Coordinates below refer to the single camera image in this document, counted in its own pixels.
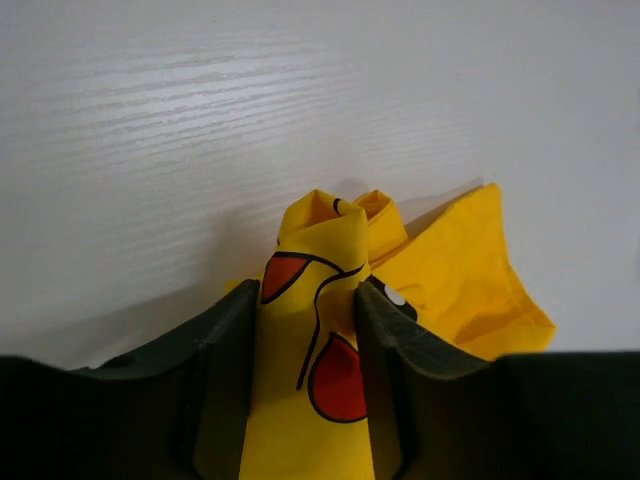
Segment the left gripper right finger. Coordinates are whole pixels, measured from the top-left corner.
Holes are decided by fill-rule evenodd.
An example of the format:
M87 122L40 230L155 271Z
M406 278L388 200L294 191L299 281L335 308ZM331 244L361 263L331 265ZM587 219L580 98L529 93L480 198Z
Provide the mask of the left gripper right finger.
M355 307L376 478L504 478L487 362L409 319L369 282Z

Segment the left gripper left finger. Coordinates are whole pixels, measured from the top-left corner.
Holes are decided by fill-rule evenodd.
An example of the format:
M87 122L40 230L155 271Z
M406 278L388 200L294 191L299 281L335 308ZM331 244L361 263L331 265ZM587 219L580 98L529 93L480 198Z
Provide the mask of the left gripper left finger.
M77 370L91 417L73 478L238 478L258 290L245 280L157 339Z

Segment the yellow cartoon print cloth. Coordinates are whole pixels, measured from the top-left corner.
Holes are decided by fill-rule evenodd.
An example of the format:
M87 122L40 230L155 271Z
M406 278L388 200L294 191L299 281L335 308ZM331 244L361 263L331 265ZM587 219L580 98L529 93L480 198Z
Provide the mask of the yellow cartoon print cloth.
M555 325L513 270L494 184L410 236L392 198L314 190L284 213L260 281L243 479L370 479L354 293L372 283L445 346L545 349Z

